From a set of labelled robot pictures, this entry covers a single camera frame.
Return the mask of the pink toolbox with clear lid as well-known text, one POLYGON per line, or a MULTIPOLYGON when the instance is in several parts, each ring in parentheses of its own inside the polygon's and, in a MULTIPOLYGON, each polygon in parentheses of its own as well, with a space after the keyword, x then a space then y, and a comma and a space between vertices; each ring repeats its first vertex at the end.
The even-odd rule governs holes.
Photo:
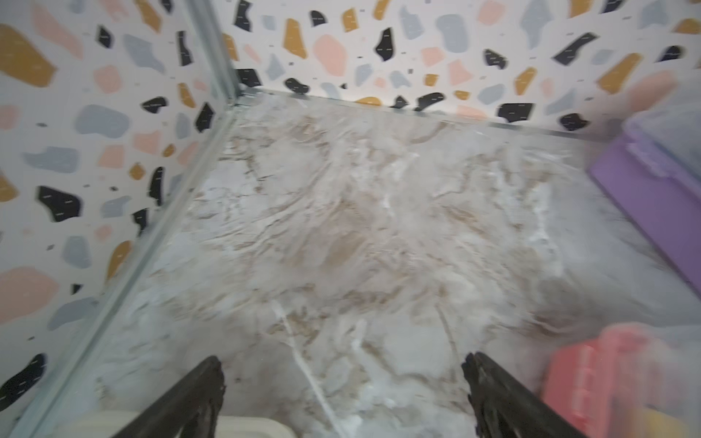
POLYGON ((588 437, 697 437, 700 328, 609 326, 551 356, 541 397, 588 437))

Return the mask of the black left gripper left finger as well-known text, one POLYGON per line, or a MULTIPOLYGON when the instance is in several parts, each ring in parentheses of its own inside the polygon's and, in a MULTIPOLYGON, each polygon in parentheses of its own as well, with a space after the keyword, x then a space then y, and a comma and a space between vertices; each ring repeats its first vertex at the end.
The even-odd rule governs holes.
POLYGON ((214 438, 225 392, 222 363, 209 356, 114 438, 214 438))

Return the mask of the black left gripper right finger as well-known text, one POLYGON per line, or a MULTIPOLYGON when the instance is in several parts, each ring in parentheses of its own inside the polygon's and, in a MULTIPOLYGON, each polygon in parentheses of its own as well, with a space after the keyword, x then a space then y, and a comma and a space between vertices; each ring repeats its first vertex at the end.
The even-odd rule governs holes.
POLYGON ((477 437, 585 437, 487 354, 467 354, 461 369, 470 387, 467 399, 477 437))

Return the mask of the purple toolbox with clear lid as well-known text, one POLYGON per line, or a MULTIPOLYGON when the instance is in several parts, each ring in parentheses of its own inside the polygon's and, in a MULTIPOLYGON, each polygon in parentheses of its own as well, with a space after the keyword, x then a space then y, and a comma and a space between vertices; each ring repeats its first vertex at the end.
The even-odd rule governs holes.
POLYGON ((682 84, 628 118, 589 174, 699 291, 699 80, 682 84))

